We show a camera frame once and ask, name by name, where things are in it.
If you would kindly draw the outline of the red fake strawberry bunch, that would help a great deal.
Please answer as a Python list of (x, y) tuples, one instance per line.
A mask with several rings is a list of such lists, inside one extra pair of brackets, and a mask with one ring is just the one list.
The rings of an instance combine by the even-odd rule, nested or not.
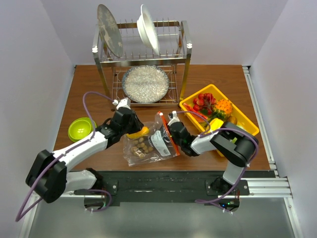
[(198, 97), (193, 100), (193, 109), (203, 115), (211, 116), (216, 103), (217, 99), (212, 93), (200, 93)]

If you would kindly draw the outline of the yellow fake bell pepper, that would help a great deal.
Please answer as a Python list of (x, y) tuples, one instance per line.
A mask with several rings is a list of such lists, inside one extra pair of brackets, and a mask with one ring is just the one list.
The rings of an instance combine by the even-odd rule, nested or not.
[(218, 118), (214, 118), (211, 122), (210, 122), (210, 132), (215, 131), (216, 129), (219, 129), (222, 127), (224, 121)]

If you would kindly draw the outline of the clear zip top bag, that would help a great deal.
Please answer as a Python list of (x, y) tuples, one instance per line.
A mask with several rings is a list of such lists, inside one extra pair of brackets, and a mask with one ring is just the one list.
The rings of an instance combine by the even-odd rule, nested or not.
[(162, 112), (157, 112), (154, 122), (145, 123), (150, 130), (146, 137), (154, 150), (144, 158), (135, 157), (130, 149), (132, 148), (132, 140), (126, 135), (123, 138), (123, 157), (128, 165), (136, 166), (140, 164), (148, 164), (171, 159), (180, 155), (177, 145), (173, 142), (168, 131), (167, 121)]

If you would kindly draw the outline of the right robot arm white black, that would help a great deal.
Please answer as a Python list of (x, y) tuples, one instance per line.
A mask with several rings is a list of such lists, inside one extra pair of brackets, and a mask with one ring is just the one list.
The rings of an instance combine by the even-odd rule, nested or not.
[(169, 122), (167, 127), (173, 142), (187, 156), (218, 150), (228, 160), (220, 183), (222, 192), (227, 195), (238, 189), (238, 181), (259, 149), (259, 141), (253, 135), (231, 122), (205, 135), (191, 135), (180, 121)]

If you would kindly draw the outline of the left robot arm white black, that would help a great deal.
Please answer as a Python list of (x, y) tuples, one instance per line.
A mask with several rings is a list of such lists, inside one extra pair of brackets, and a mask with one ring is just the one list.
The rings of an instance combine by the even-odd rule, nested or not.
[(26, 178), (26, 184), (44, 201), (52, 203), (64, 192), (86, 189), (98, 194), (103, 179), (92, 169), (70, 173), (75, 166), (120, 141), (125, 134), (139, 132), (144, 127), (132, 109), (121, 107), (85, 138), (54, 152), (41, 151)]

